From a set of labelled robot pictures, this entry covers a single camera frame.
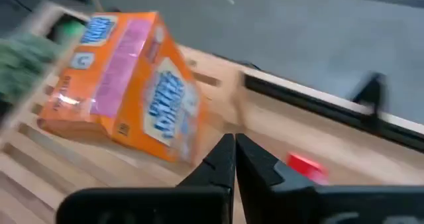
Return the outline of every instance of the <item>cardboard box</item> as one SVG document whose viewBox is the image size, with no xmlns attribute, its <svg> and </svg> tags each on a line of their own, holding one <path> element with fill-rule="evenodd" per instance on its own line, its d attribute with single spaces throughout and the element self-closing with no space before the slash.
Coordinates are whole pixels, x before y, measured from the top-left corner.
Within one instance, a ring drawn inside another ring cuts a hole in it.
<svg viewBox="0 0 424 224">
<path fill-rule="evenodd" d="M 204 106 L 158 13 L 98 13 L 38 123 L 68 139 L 191 161 Z"/>
</svg>

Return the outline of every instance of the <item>wooden slats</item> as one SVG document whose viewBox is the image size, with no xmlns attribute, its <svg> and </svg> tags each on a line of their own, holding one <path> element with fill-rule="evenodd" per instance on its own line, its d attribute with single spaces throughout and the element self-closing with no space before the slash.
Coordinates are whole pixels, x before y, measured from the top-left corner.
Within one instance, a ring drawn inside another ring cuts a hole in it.
<svg viewBox="0 0 424 224">
<path fill-rule="evenodd" d="M 157 186 L 172 187 L 179 184 L 185 177 L 149 161 L 138 160 L 119 153 L 115 153 L 114 155 L 132 166 L 137 167 L 141 170 L 140 172 L 148 172 L 148 174 L 146 174 L 147 177 L 154 177 L 154 179 L 158 180 L 157 184 L 155 184 Z"/>
<path fill-rule="evenodd" d="M 2 212 L 0 209 L 0 223 L 2 224 L 16 224 L 6 213 Z"/>
<path fill-rule="evenodd" d="M 16 224 L 45 224 L 8 192 L 0 188 L 0 210 Z"/>
<path fill-rule="evenodd" d="M 53 209 L 57 209 L 60 202 L 65 198 L 63 193 L 35 176 L 32 172 L 29 172 L 4 153 L 0 153 L 0 171 Z"/>
<path fill-rule="evenodd" d="M 15 162 L 25 167 L 29 172 L 32 172 L 46 183 L 50 184 L 63 194 L 70 194 L 76 191 L 76 187 L 65 180 L 61 175 L 54 173 L 50 168 L 40 165 L 29 154 L 22 152 L 14 146 L 7 144 L 3 152 L 12 158 Z"/>
<path fill-rule="evenodd" d="M 44 222 L 54 224 L 54 210 L 2 172 L 0 172 L 0 188 L 11 194 Z"/>
<path fill-rule="evenodd" d="M 50 173 L 63 178 L 64 182 L 67 183 L 67 188 L 64 188 L 69 193 L 82 188 L 101 187 L 105 185 L 85 173 L 83 169 L 72 166 L 68 161 L 55 156 L 45 148 L 42 148 L 38 143 L 20 133 L 11 133 L 8 139 L 13 140 L 10 146 L 15 147 L 22 154 L 30 155 L 44 169 L 51 170 Z"/>
<path fill-rule="evenodd" d="M 108 186 L 142 186 L 149 183 L 149 180 L 141 177 L 140 170 L 101 148 L 61 139 L 32 127 L 27 127 L 24 135 Z"/>
</svg>

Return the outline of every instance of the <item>wooden board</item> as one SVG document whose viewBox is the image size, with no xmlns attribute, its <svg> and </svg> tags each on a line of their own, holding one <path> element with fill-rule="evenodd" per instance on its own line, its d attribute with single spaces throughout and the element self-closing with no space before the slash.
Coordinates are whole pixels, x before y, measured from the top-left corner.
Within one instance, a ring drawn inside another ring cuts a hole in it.
<svg viewBox="0 0 424 224">
<path fill-rule="evenodd" d="M 83 14 L 45 3 L 24 27 L 43 35 L 63 13 L 87 19 Z M 248 91 L 242 87 L 242 77 L 256 76 L 349 109 L 363 107 L 198 50 L 180 48 L 210 107 L 196 164 L 223 133 L 243 131 L 282 160 L 288 152 L 295 151 L 322 163 L 329 171 L 331 184 L 424 184 L 421 153 Z M 118 145 L 91 146 L 40 130 L 37 114 L 71 53 L 72 50 L 62 56 L 0 131 L 0 220 L 53 223 L 54 210 L 76 190 L 175 186 L 195 168 L 170 164 Z M 387 117 L 424 131 L 421 125 Z M 238 188 L 233 223 L 245 223 Z"/>
</svg>

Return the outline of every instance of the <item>green sponge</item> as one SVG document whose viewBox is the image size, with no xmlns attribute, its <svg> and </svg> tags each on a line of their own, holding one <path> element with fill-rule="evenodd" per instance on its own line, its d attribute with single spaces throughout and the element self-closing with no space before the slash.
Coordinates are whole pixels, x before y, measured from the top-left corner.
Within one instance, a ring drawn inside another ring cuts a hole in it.
<svg viewBox="0 0 424 224">
<path fill-rule="evenodd" d="M 32 34 L 0 39 L 0 99 L 16 104 L 48 69 L 58 45 Z"/>
</svg>

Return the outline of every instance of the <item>concrete floor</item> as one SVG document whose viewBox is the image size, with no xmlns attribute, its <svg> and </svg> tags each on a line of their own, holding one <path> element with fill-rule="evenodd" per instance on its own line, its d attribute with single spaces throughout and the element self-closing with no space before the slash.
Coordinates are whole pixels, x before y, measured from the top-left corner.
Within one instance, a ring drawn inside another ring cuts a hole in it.
<svg viewBox="0 0 424 224">
<path fill-rule="evenodd" d="M 22 1 L 35 7 L 40 0 Z M 369 71 L 381 72 L 390 92 L 386 111 L 424 123 L 424 0 L 415 7 L 373 0 L 101 1 L 122 11 L 158 10 L 182 44 L 340 97 L 351 97 Z"/>
</svg>

